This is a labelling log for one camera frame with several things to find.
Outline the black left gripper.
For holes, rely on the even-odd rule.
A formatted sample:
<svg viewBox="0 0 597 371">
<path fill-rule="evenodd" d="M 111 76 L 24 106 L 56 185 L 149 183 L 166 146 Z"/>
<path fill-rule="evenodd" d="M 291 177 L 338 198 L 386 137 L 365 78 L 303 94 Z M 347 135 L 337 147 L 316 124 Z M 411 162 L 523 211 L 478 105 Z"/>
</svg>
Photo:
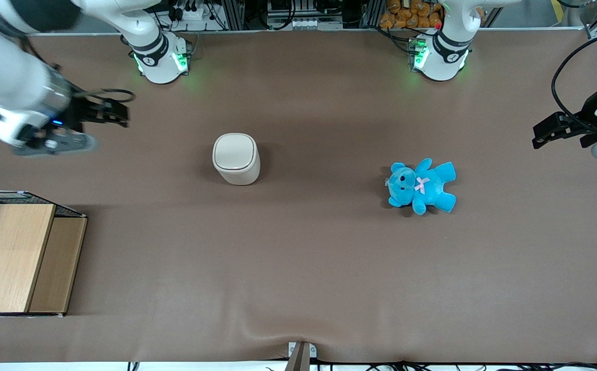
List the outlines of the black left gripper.
<svg viewBox="0 0 597 371">
<path fill-rule="evenodd" d="M 546 122 L 539 122 L 533 127 L 534 138 L 532 146 L 534 150 L 544 147 L 546 144 L 560 139 L 562 129 L 574 129 L 574 132 L 582 134 L 581 146 L 588 148 L 597 143 L 597 91 L 591 94 L 583 103 L 577 113 L 567 114 L 555 112 L 549 115 Z"/>
</svg>

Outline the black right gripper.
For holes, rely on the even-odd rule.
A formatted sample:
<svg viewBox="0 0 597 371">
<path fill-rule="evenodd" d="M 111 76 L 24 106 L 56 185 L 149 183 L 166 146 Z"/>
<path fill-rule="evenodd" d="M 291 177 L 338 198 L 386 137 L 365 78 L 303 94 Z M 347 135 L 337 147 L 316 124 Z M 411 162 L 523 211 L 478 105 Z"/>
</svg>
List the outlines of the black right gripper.
<svg viewBox="0 0 597 371">
<path fill-rule="evenodd" d="M 128 128 L 128 108 L 115 99 L 74 95 L 68 106 L 68 130 L 84 133 L 84 123 L 117 124 Z"/>
</svg>

